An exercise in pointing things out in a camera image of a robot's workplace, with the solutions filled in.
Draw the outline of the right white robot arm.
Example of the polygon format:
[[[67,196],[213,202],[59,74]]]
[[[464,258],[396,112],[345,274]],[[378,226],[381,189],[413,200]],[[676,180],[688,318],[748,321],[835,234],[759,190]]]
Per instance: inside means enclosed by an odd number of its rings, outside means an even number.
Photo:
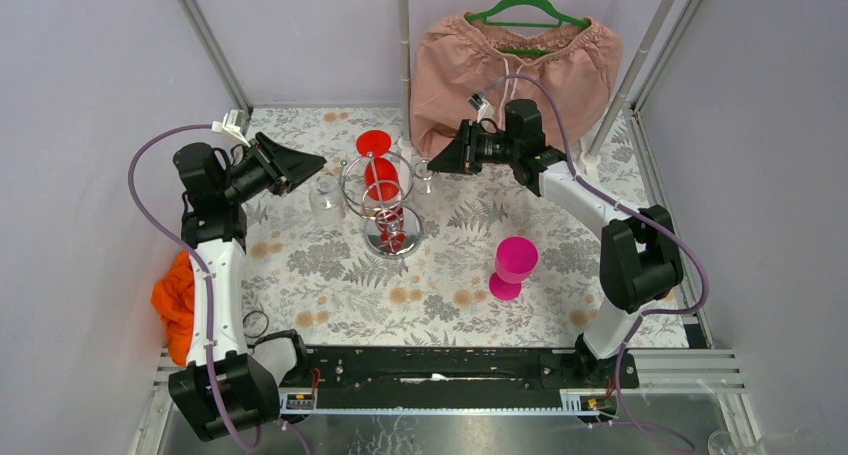
[[[683,279],[668,211],[620,202],[580,180],[568,156],[547,143],[541,113],[529,99],[507,103],[503,128],[462,121],[428,168],[473,175],[486,164],[509,166],[521,186],[566,210],[599,240],[605,299],[596,320],[578,337],[571,365],[583,385],[601,385],[612,375],[619,350],[646,306],[665,298]]]

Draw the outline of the chrome wire glass rack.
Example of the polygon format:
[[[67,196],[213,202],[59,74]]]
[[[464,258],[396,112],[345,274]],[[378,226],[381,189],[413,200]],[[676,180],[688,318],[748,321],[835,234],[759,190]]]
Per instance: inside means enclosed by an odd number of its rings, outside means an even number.
[[[420,246],[423,223],[411,207],[412,165],[389,151],[377,158],[358,155],[341,162],[338,177],[347,208],[363,219],[365,247],[375,256],[399,260]]]

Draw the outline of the pink plastic wine glass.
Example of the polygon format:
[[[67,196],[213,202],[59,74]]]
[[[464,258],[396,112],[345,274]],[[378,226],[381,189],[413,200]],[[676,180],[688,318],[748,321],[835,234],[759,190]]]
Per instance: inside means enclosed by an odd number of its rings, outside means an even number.
[[[511,301],[522,291],[539,262],[539,252],[533,241],[512,236],[505,238],[495,252],[495,271],[489,279],[489,290],[498,300]]]

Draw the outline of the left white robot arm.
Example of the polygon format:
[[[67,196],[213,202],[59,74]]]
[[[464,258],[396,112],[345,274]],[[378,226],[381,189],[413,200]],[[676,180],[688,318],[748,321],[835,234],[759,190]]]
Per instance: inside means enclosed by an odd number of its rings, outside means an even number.
[[[192,339],[169,394],[202,441],[276,421],[279,389],[312,378],[302,337],[284,330],[248,345],[241,307],[247,254],[244,204],[263,191],[283,196],[317,174],[326,160],[258,133],[232,160],[203,142],[184,146],[173,164],[184,186],[180,237],[194,276]]]

